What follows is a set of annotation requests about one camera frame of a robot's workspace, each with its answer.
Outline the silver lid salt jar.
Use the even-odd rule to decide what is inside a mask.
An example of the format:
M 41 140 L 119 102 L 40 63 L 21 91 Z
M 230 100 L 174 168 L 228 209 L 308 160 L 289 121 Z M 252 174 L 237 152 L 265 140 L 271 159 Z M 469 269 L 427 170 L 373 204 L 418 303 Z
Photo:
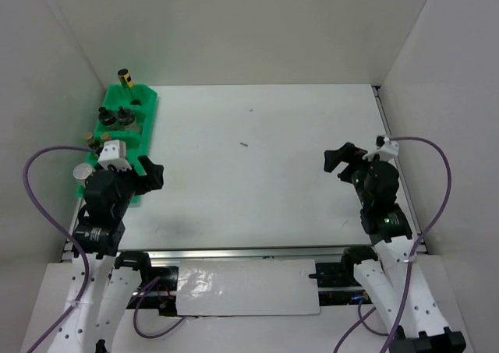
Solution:
M 85 181 L 93 174 L 93 172 L 94 167 L 87 162 L 83 162 L 74 167 L 73 177 L 80 185 L 84 185 Z

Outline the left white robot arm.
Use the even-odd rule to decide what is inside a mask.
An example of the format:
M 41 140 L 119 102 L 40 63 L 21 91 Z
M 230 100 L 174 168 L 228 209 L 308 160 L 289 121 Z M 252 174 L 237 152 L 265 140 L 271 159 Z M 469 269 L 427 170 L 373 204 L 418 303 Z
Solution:
M 85 181 L 84 204 L 73 231 L 72 274 L 66 305 L 69 315 L 57 326 L 50 352 L 109 352 L 133 292 L 154 280 L 146 252 L 120 252 L 123 217 L 134 196 L 164 185 L 163 166 L 147 156 L 144 170 L 98 167 Z

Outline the small yellow bottle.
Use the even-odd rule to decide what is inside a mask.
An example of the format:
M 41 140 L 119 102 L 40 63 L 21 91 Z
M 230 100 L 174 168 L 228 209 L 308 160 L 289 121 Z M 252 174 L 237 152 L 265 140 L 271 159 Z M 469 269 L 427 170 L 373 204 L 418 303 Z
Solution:
M 92 132 L 87 132 L 84 139 L 91 150 L 98 150 L 101 147 L 100 140 Z
M 113 138 L 108 132 L 103 132 L 100 134 L 101 144 L 104 145 L 106 142 L 112 141 Z

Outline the yellow label pepper bottle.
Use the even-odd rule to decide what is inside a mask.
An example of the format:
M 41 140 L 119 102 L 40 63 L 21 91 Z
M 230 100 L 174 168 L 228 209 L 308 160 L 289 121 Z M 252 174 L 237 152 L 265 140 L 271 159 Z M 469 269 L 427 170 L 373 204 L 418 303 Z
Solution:
M 121 83 L 122 87 L 129 92 L 130 98 L 131 98 L 131 105 L 134 106 L 140 106 L 142 103 L 139 98 L 136 97 L 134 94 L 134 82 L 132 80 L 131 74 L 128 69 L 120 69 L 117 72 L 117 76 L 119 78 L 119 82 Z

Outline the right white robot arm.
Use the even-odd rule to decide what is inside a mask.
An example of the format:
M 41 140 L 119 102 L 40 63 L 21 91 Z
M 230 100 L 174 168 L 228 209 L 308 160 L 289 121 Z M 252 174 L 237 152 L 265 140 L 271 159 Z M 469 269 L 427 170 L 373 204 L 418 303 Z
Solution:
M 391 162 L 399 140 L 378 136 L 373 151 L 345 143 L 324 153 L 327 173 L 346 165 L 338 178 L 356 191 L 371 241 L 344 251 L 340 274 L 346 283 L 360 284 L 379 313 L 388 331 L 383 352 L 463 352 L 463 333 L 450 328 L 417 263 L 419 244 L 432 227 L 413 233 L 397 203 L 400 174 Z

